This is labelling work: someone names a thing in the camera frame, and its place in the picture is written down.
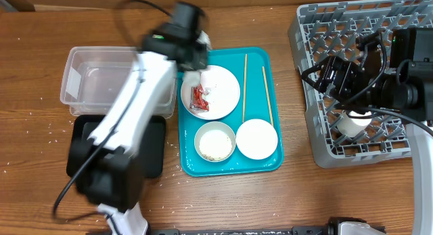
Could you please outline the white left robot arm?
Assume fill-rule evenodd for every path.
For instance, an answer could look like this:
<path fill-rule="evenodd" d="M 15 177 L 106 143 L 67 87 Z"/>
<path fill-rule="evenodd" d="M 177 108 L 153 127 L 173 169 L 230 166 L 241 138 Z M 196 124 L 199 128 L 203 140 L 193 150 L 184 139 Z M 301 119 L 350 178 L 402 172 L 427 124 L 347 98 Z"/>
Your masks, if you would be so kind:
<path fill-rule="evenodd" d="M 66 172 L 71 185 L 97 205 L 113 234 L 146 234 L 148 222 L 139 210 L 144 174 L 139 160 L 147 125 L 163 91 L 177 72 L 199 83 L 212 49 L 208 35 L 145 36 L 131 72 L 107 115 L 89 134 L 72 140 Z"/>

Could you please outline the white napkin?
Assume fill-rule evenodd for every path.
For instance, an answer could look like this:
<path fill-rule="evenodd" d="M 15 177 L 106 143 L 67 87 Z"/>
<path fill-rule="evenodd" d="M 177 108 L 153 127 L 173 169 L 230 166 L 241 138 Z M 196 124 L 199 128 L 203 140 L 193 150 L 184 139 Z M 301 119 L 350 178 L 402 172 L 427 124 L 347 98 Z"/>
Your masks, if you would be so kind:
<path fill-rule="evenodd" d="M 201 83 L 201 72 L 199 71 L 184 72 L 183 82 L 189 87 L 198 87 Z"/>

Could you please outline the red snack wrapper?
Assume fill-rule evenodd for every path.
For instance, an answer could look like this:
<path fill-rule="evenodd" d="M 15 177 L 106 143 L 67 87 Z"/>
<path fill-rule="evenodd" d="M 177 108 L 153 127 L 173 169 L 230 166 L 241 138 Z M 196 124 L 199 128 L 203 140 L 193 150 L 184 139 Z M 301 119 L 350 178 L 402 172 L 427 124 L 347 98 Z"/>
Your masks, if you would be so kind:
<path fill-rule="evenodd" d="M 208 92 L 203 89 L 201 85 L 191 88 L 191 101 L 189 107 L 192 110 L 197 110 L 200 112 L 209 111 L 209 103 L 206 101 L 206 96 Z"/>

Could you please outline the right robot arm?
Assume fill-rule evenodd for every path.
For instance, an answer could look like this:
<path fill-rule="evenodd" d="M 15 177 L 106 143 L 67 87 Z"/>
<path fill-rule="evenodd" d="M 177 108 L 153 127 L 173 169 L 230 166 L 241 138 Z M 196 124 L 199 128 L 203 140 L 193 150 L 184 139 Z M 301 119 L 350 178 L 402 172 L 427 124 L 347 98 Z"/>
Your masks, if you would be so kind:
<path fill-rule="evenodd" d="M 432 29 L 392 34 L 391 52 L 376 31 L 356 39 L 357 62 L 328 56 L 302 72 L 302 80 L 338 100 L 337 108 L 394 116 L 405 124 L 414 176 L 413 234 L 432 233 Z"/>

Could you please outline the white cup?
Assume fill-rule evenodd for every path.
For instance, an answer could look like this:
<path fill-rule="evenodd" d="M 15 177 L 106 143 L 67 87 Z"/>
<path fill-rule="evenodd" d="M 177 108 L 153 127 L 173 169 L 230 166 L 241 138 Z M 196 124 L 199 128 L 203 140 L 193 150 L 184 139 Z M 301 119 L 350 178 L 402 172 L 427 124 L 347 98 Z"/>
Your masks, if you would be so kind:
<path fill-rule="evenodd" d="M 343 111 L 336 127 L 342 135 L 353 138 L 371 123 L 371 116 L 371 112 L 359 114 L 355 111 Z"/>

